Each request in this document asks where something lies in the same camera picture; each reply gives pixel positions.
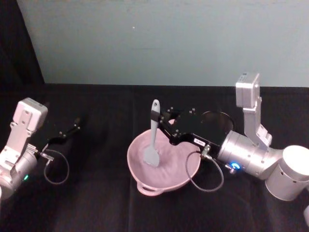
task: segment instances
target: cable connector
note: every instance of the cable connector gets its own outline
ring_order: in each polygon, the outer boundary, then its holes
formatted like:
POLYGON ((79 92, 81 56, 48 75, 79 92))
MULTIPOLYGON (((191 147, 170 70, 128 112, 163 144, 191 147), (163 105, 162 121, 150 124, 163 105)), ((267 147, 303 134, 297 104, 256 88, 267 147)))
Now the cable connector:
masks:
POLYGON ((212 160, 212 157, 209 155, 210 150, 211 150, 211 146, 207 144, 201 153, 201 157, 208 159, 208 160, 212 160))

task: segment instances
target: light blue wall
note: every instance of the light blue wall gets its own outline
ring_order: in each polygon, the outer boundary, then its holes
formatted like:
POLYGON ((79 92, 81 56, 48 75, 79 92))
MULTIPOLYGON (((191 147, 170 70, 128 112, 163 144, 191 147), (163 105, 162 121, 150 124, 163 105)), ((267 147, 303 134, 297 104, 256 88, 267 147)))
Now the light blue wall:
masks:
POLYGON ((309 87, 308 0, 18 0, 48 83, 309 87))

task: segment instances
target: pink bowl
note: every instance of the pink bowl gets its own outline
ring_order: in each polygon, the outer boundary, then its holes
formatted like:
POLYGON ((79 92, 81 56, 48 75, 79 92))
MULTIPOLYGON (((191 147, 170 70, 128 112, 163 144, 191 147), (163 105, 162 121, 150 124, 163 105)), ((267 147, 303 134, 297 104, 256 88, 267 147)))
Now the pink bowl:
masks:
MULTIPOLYGON (((151 130, 145 131, 133 140, 127 151, 127 163, 137 181, 137 189, 144 195, 157 196, 184 186, 189 181, 185 160, 190 152, 199 151, 199 148, 187 142, 173 146, 163 132, 157 129, 155 148, 160 156, 160 164, 153 167, 143 161, 143 152, 149 146, 150 138, 151 130)), ((188 160, 191 177, 198 171, 200 161, 197 153, 188 160)))

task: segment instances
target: black table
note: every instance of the black table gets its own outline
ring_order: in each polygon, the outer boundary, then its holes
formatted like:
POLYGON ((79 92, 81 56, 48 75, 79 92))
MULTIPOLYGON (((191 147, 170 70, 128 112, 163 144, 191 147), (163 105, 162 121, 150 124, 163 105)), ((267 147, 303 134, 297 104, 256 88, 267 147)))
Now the black table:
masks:
MULTIPOLYGON (((261 96, 262 123, 273 136, 272 147, 309 147, 309 89, 261 88, 261 96)), ((18 192, 2 202, 0 231, 308 231, 302 215, 309 204, 306 191, 293 202, 282 202, 263 181, 244 173, 225 173, 225 185, 216 193, 200 192, 190 183, 153 198, 137 191, 126 151, 149 129, 152 101, 166 108, 226 112, 242 133, 233 87, 44 85, 1 92, 1 148, 16 104, 25 97, 50 102, 45 125, 31 140, 34 145, 69 128, 77 116, 87 121, 74 140, 54 147, 70 162, 68 181, 47 183, 42 174, 46 161, 39 160, 18 192)), ((63 175, 62 167, 56 160, 54 178, 63 175)), ((211 163, 202 162, 195 180, 207 188, 219 178, 211 163)))

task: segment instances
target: gray spatula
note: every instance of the gray spatula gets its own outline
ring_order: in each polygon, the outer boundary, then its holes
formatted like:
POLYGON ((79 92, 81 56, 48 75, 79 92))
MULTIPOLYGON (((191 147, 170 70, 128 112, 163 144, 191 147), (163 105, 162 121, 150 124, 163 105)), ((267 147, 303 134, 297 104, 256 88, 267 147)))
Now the gray spatula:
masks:
MULTIPOLYGON (((151 107, 152 111, 156 111, 160 113, 160 102, 158 100, 154 100, 153 105, 151 107)), ((144 162, 152 165, 154 167, 159 166, 160 157, 158 152, 155 150, 155 136, 156 136, 156 129, 158 128, 158 122, 151 119, 151 140, 150 145, 145 148, 144 150, 144 162)))

